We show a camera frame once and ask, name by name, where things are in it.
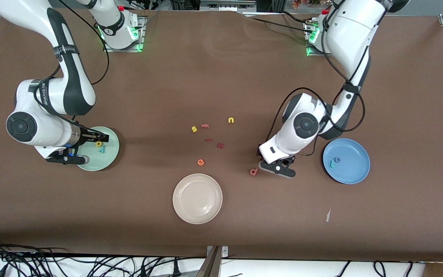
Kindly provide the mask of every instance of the brown table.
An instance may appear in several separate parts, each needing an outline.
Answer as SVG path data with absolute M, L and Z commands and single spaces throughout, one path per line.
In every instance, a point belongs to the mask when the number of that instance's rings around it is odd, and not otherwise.
M 106 64 L 100 42 L 61 12 L 97 80 Z M 18 84 L 48 76 L 57 62 L 43 37 L 2 20 L 0 241 L 92 254 L 203 256 L 206 245 L 223 244 L 239 258 L 443 261 L 443 27 L 436 17 L 383 20 L 363 88 L 366 119 L 343 135 L 371 157 L 369 176 L 353 186 L 325 173 L 322 139 L 314 156 L 297 157 L 292 180 L 249 174 L 292 89 L 331 101 L 343 84 L 303 43 L 297 30 L 234 12 L 160 12 L 144 52 L 110 54 L 97 104 L 78 118 L 121 140 L 112 166 L 85 172 L 46 163 L 7 135 Z M 350 126 L 360 114 L 357 105 Z M 191 132 L 204 123 L 208 130 Z M 220 213 L 204 225 L 183 222 L 172 207 L 177 182 L 195 172 L 223 190 Z

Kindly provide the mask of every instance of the white surface beneath cables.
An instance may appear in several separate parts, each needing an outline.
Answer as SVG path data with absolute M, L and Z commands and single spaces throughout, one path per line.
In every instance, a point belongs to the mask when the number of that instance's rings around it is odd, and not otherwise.
M 82 261 L 95 261 L 95 258 L 77 258 Z M 109 265 L 114 265 L 124 258 L 117 258 L 109 262 Z M 143 258 L 134 258 L 136 269 L 141 266 Z M 179 261 L 179 270 L 181 272 L 191 272 L 199 270 L 204 259 L 188 259 Z M 240 277 L 336 277 L 345 265 L 346 262 L 326 262 L 326 261 L 280 261 L 280 260 L 232 260 L 223 259 L 220 268 L 220 277 L 230 277 L 242 273 Z M 0 269 L 5 265 L 0 259 Z M 61 277 L 63 274 L 54 263 L 49 263 L 51 270 L 55 277 Z M 84 264 L 65 259 L 59 262 L 69 277 L 84 277 L 90 272 L 93 264 Z M 408 270 L 408 263 L 384 263 L 386 274 L 388 277 L 405 277 Z M 132 272 L 134 265 L 129 259 L 128 261 L 118 265 L 118 267 L 130 270 Z M 421 277 L 425 264 L 415 263 L 411 270 L 410 277 Z M 30 273 L 21 266 L 24 272 Z M 108 268 L 102 267 L 94 276 L 99 276 L 106 272 Z M 159 275 L 172 274 L 173 263 L 167 263 L 155 268 L 152 272 L 152 277 Z M 107 273 L 108 277 L 123 277 L 123 273 L 119 270 L 114 270 Z M 345 271 L 343 277 L 378 277 L 374 271 L 373 263 L 371 262 L 352 262 Z M 18 277 L 15 269 L 8 267 L 6 277 Z

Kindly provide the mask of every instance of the plate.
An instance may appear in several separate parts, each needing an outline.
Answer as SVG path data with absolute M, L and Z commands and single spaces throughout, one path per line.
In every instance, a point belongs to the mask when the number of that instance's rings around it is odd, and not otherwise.
M 222 189 L 210 176 L 192 174 L 177 184 L 172 202 L 183 221 L 203 224 L 213 219 L 222 208 Z
M 334 180 L 347 185 L 362 182 L 370 171 L 369 154 L 362 145 L 349 138 L 339 138 L 327 144 L 322 162 Z
M 84 165 L 78 165 L 79 168 L 86 171 L 98 171 L 109 166 L 119 153 L 119 138 L 116 133 L 107 127 L 94 127 L 94 130 L 109 135 L 109 142 L 104 142 L 105 153 L 98 152 L 100 147 L 95 146 L 95 142 L 85 142 L 78 148 L 78 155 L 88 156 L 90 161 Z

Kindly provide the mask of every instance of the blue plate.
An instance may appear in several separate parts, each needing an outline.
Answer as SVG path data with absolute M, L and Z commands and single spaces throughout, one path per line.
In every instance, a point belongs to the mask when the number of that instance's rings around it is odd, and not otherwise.
M 362 182 L 370 171 L 369 154 L 349 138 L 339 138 L 327 144 L 322 162 L 334 180 L 347 185 Z

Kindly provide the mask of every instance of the green plate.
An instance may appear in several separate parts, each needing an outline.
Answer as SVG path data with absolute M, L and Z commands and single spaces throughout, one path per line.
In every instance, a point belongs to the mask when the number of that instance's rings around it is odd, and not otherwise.
M 85 165 L 78 165 L 79 168 L 86 171 L 98 171 L 109 166 L 119 153 L 119 138 L 114 131 L 107 127 L 94 127 L 94 130 L 109 135 L 109 142 L 104 142 L 105 153 L 98 152 L 101 147 L 96 147 L 95 142 L 85 142 L 78 148 L 78 155 L 88 156 L 90 161 Z

